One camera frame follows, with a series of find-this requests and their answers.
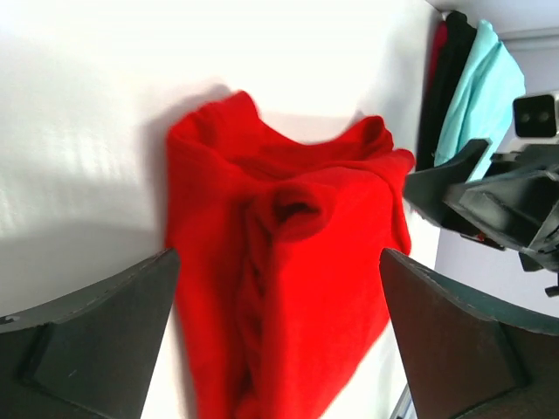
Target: red cloth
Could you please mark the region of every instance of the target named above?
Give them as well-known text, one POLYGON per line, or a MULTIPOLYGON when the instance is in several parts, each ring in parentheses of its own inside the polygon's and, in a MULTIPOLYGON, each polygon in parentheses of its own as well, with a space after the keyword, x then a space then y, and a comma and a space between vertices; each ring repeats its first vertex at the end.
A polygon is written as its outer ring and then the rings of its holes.
POLYGON ((300 145, 237 93, 169 131, 167 245, 202 419, 313 419, 389 314, 380 252, 410 251, 413 165, 380 117, 300 145))
POLYGON ((431 61, 429 62, 429 75, 427 79, 427 87, 430 88, 435 78, 435 71, 437 71, 438 57, 443 47, 446 45, 448 40, 448 28, 446 22, 443 20, 438 24, 437 31, 435 32, 435 38, 433 39, 433 47, 431 51, 431 61))

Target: folded red cloth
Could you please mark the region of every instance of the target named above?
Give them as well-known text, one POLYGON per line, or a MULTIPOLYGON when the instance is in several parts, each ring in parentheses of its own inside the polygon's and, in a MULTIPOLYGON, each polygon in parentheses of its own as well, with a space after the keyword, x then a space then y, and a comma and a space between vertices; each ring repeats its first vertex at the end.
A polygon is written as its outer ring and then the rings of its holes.
POLYGON ((301 145, 237 93, 169 131, 167 246, 202 419, 319 417, 385 328, 413 156, 380 117, 301 145))

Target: black fabric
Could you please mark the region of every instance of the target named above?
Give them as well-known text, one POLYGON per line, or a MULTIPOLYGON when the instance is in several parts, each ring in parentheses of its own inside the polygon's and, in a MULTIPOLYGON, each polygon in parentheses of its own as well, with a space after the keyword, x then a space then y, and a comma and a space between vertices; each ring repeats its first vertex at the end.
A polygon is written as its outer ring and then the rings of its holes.
POLYGON ((419 124, 416 170, 434 167, 434 155, 446 112, 478 33, 467 22, 466 15, 458 11, 448 15, 446 27, 447 41, 440 51, 431 88, 424 98, 419 124))

